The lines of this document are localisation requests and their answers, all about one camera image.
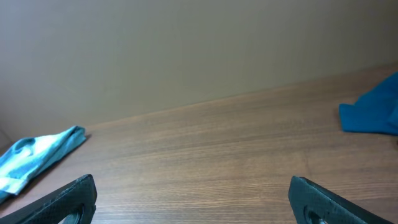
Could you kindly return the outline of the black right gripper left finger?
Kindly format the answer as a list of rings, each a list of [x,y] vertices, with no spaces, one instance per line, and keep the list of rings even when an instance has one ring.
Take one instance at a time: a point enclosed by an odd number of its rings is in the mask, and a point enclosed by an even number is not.
[[[1,218],[2,224],[90,224],[97,191],[91,174],[83,175],[50,194]]]

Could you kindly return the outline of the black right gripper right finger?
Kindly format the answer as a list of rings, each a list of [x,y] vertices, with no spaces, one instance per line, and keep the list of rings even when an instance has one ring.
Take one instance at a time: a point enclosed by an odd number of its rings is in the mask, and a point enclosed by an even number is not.
[[[292,177],[288,198],[298,224],[392,224],[304,177]]]

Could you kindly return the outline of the folded light blue denim garment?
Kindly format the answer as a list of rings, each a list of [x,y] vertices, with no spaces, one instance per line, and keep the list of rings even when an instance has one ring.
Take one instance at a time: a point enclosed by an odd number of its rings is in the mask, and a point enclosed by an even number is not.
[[[86,141],[85,128],[72,126],[58,134],[24,138],[1,156],[1,202]]]

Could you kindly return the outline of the dark blue garment pile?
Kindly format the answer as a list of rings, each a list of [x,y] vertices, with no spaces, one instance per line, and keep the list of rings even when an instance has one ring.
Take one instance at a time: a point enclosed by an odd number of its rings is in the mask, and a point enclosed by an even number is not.
[[[397,73],[352,104],[340,104],[341,128],[352,133],[397,135]]]

